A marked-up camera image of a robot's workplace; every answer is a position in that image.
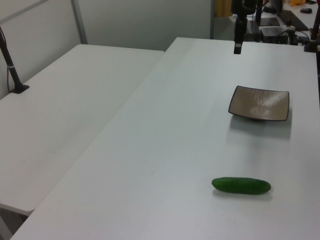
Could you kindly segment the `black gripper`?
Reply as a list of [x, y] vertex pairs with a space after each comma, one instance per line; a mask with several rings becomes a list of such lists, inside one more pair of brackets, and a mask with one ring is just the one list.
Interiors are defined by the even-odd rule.
[[248, 19], [247, 15], [252, 15], [256, 12], [256, 0], [232, 0], [231, 12], [237, 15], [234, 28], [234, 51], [235, 55], [240, 55], [242, 51], [242, 44], [245, 41], [247, 33]]

